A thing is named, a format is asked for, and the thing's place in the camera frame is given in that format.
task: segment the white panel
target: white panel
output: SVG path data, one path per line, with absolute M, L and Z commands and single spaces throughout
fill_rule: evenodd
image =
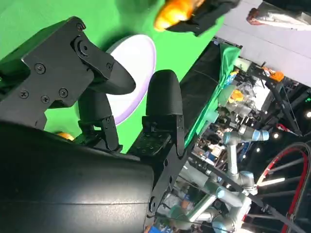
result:
M 253 26 L 246 21 L 259 0 L 243 0 L 225 16 L 217 36 L 242 45 L 241 56 L 258 64 L 282 71 L 286 76 L 311 86 L 311 32 L 269 25 Z
M 282 71 L 287 77 L 311 86 L 311 59 L 283 47 L 269 43 L 235 28 L 224 25 L 217 36 L 243 45 L 241 57 L 257 64 L 267 62 L 267 66 Z

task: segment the screw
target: screw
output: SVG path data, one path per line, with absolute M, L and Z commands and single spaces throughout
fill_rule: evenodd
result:
M 66 98 L 68 96 L 68 90 L 65 88 L 59 89 L 58 93 L 61 98 Z
M 41 64 L 41 63 L 35 64 L 35 71 L 36 71 L 38 74 L 44 74 L 44 73 L 45 73 L 45 67 L 44 67 L 44 65 Z
M 19 93 L 19 97 L 22 99 L 27 99 L 29 97 L 29 92 L 26 90 L 21 90 Z
M 84 29 L 82 23 L 77 23 L 76 27 L 77 27 L 78 31 L 80 31 L 80 32 L 82 32 Z
M 107 67 L 108 70 L 111 70 L 112 65 L 110 63 L 107 63 L 106 67 Z
M 48 96 L 41 96 L 41 102 L 42 102 L 42 103 L 48 103 L 48 102 L 50 102 L 50 97 L 48 97 Z

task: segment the black plastic housing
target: black plastic housing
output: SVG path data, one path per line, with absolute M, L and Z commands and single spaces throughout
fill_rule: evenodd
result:
M 0 232 L 143 231 L 151 167 L 11 123 L 0 135 Z

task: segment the green cloth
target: green cloth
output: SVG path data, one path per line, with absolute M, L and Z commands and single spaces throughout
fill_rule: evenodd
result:
M 88 38 L 103 50 L 127 35 L 142 33 L 150 36 L 157 50 L 156 70 L 171 69 L 181 80 L 216 34 L 223 18 L 219 18 L 217 25 L 200 37 L 192 33 L 158 33 L 153 29 L 153 21 L 163 3 L 164 0 L 1 0 L 0 59 L 39 30 L 77 16 L 86 24 Z M 117 127 L 123 151 L 129 149 L 141 131 L 145 107 L 146 98 Z M 75 137 L 81 133 L 76 105 L 48 110 L 46 115 L 45 130 L 63 131 Z
M 187 146 L 192 140 L 195 134 L 199 135 L 202 129 L 205 129 L 205 126 L 208 125 L 207 115 L 211 112 L 214 112 L 218 107 L 217 98 L 219 96 L 220 91 L 225 87 L 227 78 L 229 74 L 234 68 L 234 62 L 239 57 L 241 49 L 231 46 L 228 44 L 220 44 L 220 53 L 221 53 L 221 66 L 220 66 L 220 75 L 219 75 L 219 83 L 208 101 L 207 105 L 204 107 L 202 112 L 200 113 L 197 121 L 194 126 L 190 130 L 186 141 L 185 146 Z

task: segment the orange toy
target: orange toy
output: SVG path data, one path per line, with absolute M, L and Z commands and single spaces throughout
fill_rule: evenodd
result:
M 154 27 L 157 31 L 190 19 L 192 13 L 205 0 L 168 0 L 155 18 Z
M 70 140 L 70 141 L 73 141 L 74 140 L 74 137 L 71 136 L 69 133 L 64 133 L 64 132 L 61 132 L 61 133 L 58 133 L 57 134 L 58 136 L 61 136 L 67 140 Z

